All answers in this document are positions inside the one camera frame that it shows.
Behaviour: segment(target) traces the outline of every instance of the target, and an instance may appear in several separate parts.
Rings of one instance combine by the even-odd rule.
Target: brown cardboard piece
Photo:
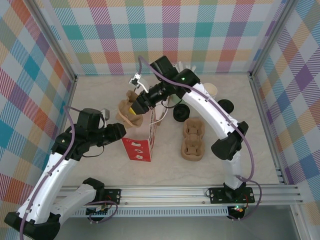
[[[199,118],[188,118],[183,124],[183,141],[181,156],[188,161],[197,162],[205,154],[205,143],[202,140],[205,134],[205,124]]]
[[[144,121],[142,115],[134,115],[129,112],[133,102],[137,99],[138,95],[134,92],[129,90],[126,93],[127,99],[120,101],[118,104],[118,113],[116,114],[115,118],[118,121],[123,122],[123,125],[126,129],[129,128],[139,128]]]

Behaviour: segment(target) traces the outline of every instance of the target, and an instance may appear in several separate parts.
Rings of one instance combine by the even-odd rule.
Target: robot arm
[[[206,98],[196,91],[170,84],[157,75],[156,77],[160,80],[160,83],[151,87],[148,92],[142,91],[136,101],[132,104],[131,112],[134,114],[144,114],[149,109],[154,108],[158,102],[166,100],[167,97],[172,94],[176,94],[179,98],[190,104],[216,132],[219,140],[212,145],[211,150],[219,159],[223,160],[223,167],[225,170],[224,188],[228,197],[231,200],[238,198],[242,189],[246,186],[245,183],[236,177],[242,175],[240,163],[241,136],[224,118],[221,112],[208,101],[211,100],[216,103],[205,90],[200,79],[190,69],[184,69],[183,71],[178,72],[165,56],[153,62],[151,66],[167,79],[193,87],[198,92],[204,94]],[[132,79],[130,82],[134,84],[141,81]],[[229,118],[233,125],[237,126],[237,128],[245,135],[248,130],[247,123],[244,121],[238,122],[236,119],[229,116],[217,103],[216,105]]]
[[[75,139],[70,152],[60,162],[57,168],[48,175],[48,171],[59,163],[68,148],[72,134],[70,129],[60,134],[52,146],[52,154],[38,183],[24,204],[17,212],[9,212],[4,222],[17,231],[20,230],[22,219],[27,214],[23,234],[35,240],[53,240],[59,232],[61,225],[76,210],[92,201],[104,200],[105,185],[93,178],[88,178],[68,197],[54,204],[57,194],[72,169],[78,164],[84,153],[90,147],[102,147],[121,139],[126,130],[120,123],[108,124],[105,127],[105,117],[100,111],[85,108],[80,111],[75,127]],[[32,207],[27,210],[29,201],[39,188]]]

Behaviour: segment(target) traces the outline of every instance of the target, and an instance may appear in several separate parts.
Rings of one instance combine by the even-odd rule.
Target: beige floor
[[[218,89],[216,100],[229,99],[235,110],[231,114],[239,122],[249,125],[247,139],[255,160],[253,179],[261,184],[277,184],[278,178],[268,143],[261,124],[256,103],[245,74],[200,75],[203,83],[213,83]],[[109,123],[115,123],[117,104],[125,98],[130,76],[81,76],[78,80],[72,106],[78,109],[108,108],[111,111]],[[157,82],[153,75],[144,76],[151,85]],[[224,171],[222,161],[211,152],[211,145],[217,140],[215,132],[206,125],[203,137],[205,154],[201,161],[190,162],[180,155],[183,124],[176,122],[169,110],[155,135],[151,162],[129,160],[121,141],[106,146],[104,153],[95,158],[82,158],[72,171],[65,186],[80,185],[88,177],[96,178],[105,185],[204,185],[222,184]],[[74,121],[78,114],[71,112]],[[199,114],[191,109],[191,117]],[[100,149],[92,149],[87,155],[94,155]],[[242,144],[242,167],[244,177],[250,173],[251,165],[246,145]]]

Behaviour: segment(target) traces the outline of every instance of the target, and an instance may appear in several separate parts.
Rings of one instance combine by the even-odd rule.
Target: red and white box
[[[157,129],[155,121],[156,111],[151,109],[143,115],[140,127],[126,129],[122,142],[130,160],[151,162]]]

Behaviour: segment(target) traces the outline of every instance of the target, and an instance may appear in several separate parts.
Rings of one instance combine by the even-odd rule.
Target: plaid backdrop
[[[286,0],[37,0],[75,72],[133,74],[162,55],[198,73],[247,72]],[[272,6],[281,6],[272,12]],[[143,73],[149,73],[144,67]]]
[[[22,0],[0,0],[0,239],[49,159],[72,81]]]
[[[279,19],[286,3],[287,3],[288,0],[281,0],[281,3],[278,7],[278,9],[276,10],[276,13],[274,15],[274,17],[272,18],[272,21],[267,29],[267,31],[265,32],[264,36],[263,36],[263,39],[260,43],[260,46],[258,48],[258,50],[256,51],[255,55],[254,55],[254,58],[253,58],[253,61],[252,63],[250,64],[250,67],[249,67],[249,72],[252,72],[258,58],[260,57],[260,54],[261,54],[261,51],[264,49],[266,43],[268,42],[269,40],[269,37],[270,37],[270,34],[272,33],[273,29],[275,28],[276,26],[276,23],[277,23],[277,20]]]
[[[300,0],[256,83],[291,184],[320,239],[320,0]]]

